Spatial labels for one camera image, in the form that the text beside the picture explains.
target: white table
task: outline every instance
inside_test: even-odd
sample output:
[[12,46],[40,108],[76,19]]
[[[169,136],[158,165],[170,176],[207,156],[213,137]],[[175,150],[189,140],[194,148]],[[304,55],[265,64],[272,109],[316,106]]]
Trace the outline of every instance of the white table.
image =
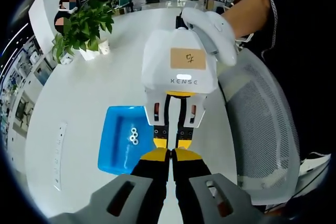
[[[175,29],[180,12],[179,8],[153,9],[116,17],[112,35],[108,35],[110,55],[92,61],[77,57],[70,65],[58,65],[49,77],[31,117],[25,152],[31,196],[47,217],[78,211],[94,191],[115,178],[97,167],[106,111],[114,105],[144,105],[140,76],[145,42],[155,29]],[[172,99],[170,107],[175,125],[178,103]],[[208,96],[206,109],[190,150],[203,156],[212,173],[222,173],[237,183],[233,141],[219,91]],[[66,122],[67,128],[58,191],[52,172],[61,122]],[[175,137],[170,130],[170,146]],[[159,223],[181,222],[171,178]]]

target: human arm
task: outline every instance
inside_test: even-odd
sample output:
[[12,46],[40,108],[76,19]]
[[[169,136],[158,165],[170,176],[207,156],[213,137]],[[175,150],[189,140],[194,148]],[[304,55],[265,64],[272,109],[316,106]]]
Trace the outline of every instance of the human arm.
[[240,38],[263,28],[270,10],[270,0],[242,0],[222,16]]
[[270,0],[242,0],[223,14],[236,39],[263,28],[271,8]]

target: white floor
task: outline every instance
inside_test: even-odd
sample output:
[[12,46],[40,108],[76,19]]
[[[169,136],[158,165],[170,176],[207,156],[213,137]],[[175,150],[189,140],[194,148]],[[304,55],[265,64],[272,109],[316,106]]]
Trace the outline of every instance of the white floor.
[[185,5],[198,5],[199,8],[203,7],[203,1],[191,0],[161,0],[159,3],[147,4],[142,6],[142,10],[158,9],[158,8],[178,8]]
[[[190,1],[188,1],[188,0],[164,0],[164,1],[161,1],[160,3],[144,5],[142,10],[158,9],[158,8],[184,7],[187,2],[190,2]],[[26,124],[24,124],[23,127],[25,127],[24,128],[25,131],[28,131],[28,126]],[[24,193],[30,197],[26,175],[22,172],[17,171],[15,168],[14,168],[14,170],[15,170],[15,173],[16,173],[16,178],[17,178],[18,184],[22,187]]]

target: ceiling light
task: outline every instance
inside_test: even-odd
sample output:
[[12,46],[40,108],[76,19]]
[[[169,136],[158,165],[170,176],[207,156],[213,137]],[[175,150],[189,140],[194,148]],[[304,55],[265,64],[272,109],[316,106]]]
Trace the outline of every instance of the ceiling light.
[[[13,55],[15,54],[15,52],[17,51],[17,48],[14,50],[14,52],[12,53],[12,55],[11,55],[11,57],[10,57],[10,59],[13,57]],[[1,71],[1,74],[0,74],[0,76],[2,76],[2,74],[4,73],[4,71],[5,71],[5,69],[6,69],[6,67],[7,67],[7,65],[8,65],[8,63],[9,63],[9,61],[6,63],[6,65],[5,65],[5,67],[4,67],[4,69]]]
[[26,25],[23,26],[23,28],[21,28],[16,35],[14,35],[14,37],[8,42],[7,46],[5,47],[5,49],[2,52],[2,55],[4,54],[4,52],[6,51],[7,47],[12,43],[12,41],[16,38],[16,36],[18,36],[19,33],[22,32],[23,29],[25,29],[25,27],[28,26],[28,23]]

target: wall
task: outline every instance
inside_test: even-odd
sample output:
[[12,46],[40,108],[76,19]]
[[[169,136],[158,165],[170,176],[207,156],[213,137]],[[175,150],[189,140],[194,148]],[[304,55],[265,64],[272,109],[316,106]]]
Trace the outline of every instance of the wall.
[[50,52],[54,45],[54,18],[58,12],[58,3],[59,0],[35,0],[28,11],[36,40],[45,54]]

